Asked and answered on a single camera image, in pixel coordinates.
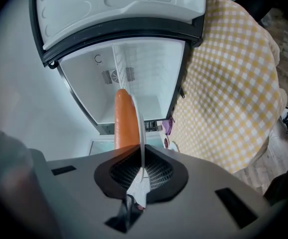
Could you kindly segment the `orange carrot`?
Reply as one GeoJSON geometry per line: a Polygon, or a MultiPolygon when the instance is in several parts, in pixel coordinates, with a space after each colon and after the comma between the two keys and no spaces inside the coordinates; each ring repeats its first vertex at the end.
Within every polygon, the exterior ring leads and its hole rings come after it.
{"type": "Polygon", "coordinates": [[[136,109],[125,89],[116,92],[114,100],[114,148],[120,149],[139,144],[136,109]]]}

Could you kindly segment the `black mini fridge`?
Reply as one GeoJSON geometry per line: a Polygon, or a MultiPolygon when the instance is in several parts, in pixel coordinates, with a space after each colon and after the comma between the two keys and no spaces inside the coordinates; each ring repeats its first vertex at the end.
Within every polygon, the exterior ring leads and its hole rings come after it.
{"type": "Polygon", "coordinates": [[[169,118],[205,9],[206,0],[29,0],[42,64],[57,69],[101,134],[113,133],[119,89],[145,121],[169,118]]]}

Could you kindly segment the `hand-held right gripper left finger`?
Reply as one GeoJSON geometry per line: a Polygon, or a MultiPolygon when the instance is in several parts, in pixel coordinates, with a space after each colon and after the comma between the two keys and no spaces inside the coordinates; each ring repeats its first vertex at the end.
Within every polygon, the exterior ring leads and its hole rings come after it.
{"type": "Polygon", "coordinates": [[[51,162],[36,149],[30,152],[34,172],[64,239],[144,239],[139,224],[126,234],[105,224],[117,215],[122,201],[103,194],[94,172],[113,158],[113,152],[51,162]]]}

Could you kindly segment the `person's right shoe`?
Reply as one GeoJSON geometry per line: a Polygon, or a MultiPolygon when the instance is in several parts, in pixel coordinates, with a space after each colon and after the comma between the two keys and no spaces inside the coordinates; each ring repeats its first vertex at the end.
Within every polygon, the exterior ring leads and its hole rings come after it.
{"type": "Polygon", "coordinates": [[[288,134],[288,106],[285,107],[283,110],[280,120],[282,121],[283,125],[286,127],[286,134],[288,134]]]}

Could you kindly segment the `round table yellow checked cloth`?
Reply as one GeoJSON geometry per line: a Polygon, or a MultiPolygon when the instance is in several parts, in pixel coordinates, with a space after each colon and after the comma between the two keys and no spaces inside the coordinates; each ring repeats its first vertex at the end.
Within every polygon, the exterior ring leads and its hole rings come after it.
{"type": "Polygon", "coordinates": [[[189,58],[169,140],[235,173],[254,161],[286,106],[280,50],[231,0],[206,0],[203,42],[189,58]]]}

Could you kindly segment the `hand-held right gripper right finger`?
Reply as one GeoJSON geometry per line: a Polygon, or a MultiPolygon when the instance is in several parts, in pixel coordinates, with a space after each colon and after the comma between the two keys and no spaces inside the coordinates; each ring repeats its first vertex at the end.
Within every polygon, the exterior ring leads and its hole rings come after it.
{"type": "Polygon", "coordinates": [[[265,229],[281,211],[223,168],[185,154],[153,147],[188,170],[184,189],[169,202],[148,205],[133,226],[133,239],[273,239],[265,229]],[[228,188],[257,216],[239,228],[216,191],[228,188]]]}

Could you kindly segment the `purple cloth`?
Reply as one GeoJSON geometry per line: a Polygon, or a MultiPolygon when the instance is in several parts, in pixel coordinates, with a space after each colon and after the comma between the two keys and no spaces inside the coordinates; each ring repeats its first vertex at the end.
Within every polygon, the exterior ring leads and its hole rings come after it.
{"type": "Polygon", "coordinates": [[[163,132],[165,135],[170,135],[175,124],[175,120],[172,116],[170,116],[167,120],[163,120],[161,122],[163,132]]]}

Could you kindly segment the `person's right hand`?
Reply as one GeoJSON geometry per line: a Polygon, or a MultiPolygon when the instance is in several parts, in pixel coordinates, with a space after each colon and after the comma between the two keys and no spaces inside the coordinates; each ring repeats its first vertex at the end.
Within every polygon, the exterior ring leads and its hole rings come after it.
{"type": "Polygon", "coordinates": [[[31,150],[0,131],[0,204],[38,239],[60,239],[61,230],[33,169],[31,150]]]}

